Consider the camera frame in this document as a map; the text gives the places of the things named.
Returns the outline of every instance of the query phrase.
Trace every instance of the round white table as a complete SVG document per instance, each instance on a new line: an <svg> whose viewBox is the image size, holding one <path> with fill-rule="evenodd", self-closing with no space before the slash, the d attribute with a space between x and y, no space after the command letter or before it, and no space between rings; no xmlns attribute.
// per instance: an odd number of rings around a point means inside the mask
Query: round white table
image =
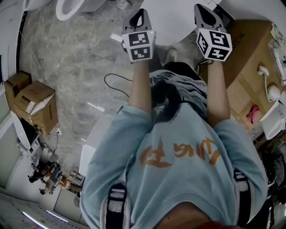
<svg viewBox="0 0 286 229"><path fill-rule="evenodd" d="M214 10L221 0L145 0L141 8L147 10L157 45L180 42L195 28L193 8L202 4Z"/></svg>

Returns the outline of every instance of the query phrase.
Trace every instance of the shoe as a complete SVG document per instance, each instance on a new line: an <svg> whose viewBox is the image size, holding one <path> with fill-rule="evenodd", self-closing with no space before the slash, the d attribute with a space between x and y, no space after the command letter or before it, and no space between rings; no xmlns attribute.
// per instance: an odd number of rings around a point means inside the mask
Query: shoe
<svg viewBox="0 0 286 229"><path fill-rule="evenodd" d="M171 48L166 56L166 62L165 64L169 63L169 62L176 62L178 58L178 51L175 48Z"/></svg>

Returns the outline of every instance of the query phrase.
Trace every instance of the cardboard box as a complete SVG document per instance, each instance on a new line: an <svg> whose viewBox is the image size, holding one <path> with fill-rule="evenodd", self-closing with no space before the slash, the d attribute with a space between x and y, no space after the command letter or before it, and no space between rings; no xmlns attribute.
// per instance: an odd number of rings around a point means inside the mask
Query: cardboard box
<svg viewBox="0 0 286 229"><path fill-rule="evenodd" d="M58 123L55 91L39 81L19 92L14 107L20 117L44 135L48 135Z"/></svg>
<svg viewBox="0 0 286 229"><path fill-rule="evenodd" d="M23 88L28 86L30 83L30 75L24 72L18 72L17 74L5 81L4 85L6 97L10 110L14 113L16 113L16 109L14 109L14 98Z"/></svg>
<svg viewBox="0 0 286 229"><path fill-rule="evenodd" d="M275 84L281 92L284 89L273 53L268 47L273 39L271 29L271 22L260 20L233 21L227 29L233 45L232 53L223 63L227 94L231 114L246 130L252 129L274 104L267 100L264 78L257 73L259 65L270 72L267 86ZM201 77L207 82L207 68ZM251 124L246 116L253 104L259 107L259 111Z"/></svg>

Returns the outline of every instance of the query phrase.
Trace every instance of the concrete floor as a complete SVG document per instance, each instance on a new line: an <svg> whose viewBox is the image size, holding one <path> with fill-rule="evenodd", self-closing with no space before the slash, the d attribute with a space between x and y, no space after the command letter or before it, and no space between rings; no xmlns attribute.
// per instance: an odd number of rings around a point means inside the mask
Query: concrete floor
<svg viewBox="0 0 286 229"><path fill-rule="evenodd" d="M132 0L132 7L122 11L117 2L107 1L98 11L81 13L70 21L59 21L55 15L56 1L27 14L20 52L20 70L32 74L56 90L59 135L56 154L62 166L70 170L80 162L81 148L95 122L102 115L115 115L127 97L108 88L103 78L116 73L132 79L134 66L121 44L110 38L121 34L123 18L139 9L142 0ZM190 34L174 44L178 61L194 68L202 59ZM159 47L164 61L170 47ZM110 76L108 83L130 93L131 83ZM104 108L104 112L93 107ZM57 136L52 132L44 141L56 147Z"/></svg>

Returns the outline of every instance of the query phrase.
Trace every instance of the black and white marker cube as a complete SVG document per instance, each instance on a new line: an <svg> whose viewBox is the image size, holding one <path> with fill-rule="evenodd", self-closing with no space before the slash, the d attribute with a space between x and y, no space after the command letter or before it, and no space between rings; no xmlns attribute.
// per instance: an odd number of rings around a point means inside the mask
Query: black and white marker cube
<svg viewBox="0 0 286 229"><path fill-rule="evenodd" d="M122 35L131 62L152 59L155 34L155 30L147 30Z"/></svg>
<svg viewBox="0 0 286 229"><path fill-rule="evenodd" d="M200 28L197 45L206 59L226 61L232 52L230 34Z"/></svg>

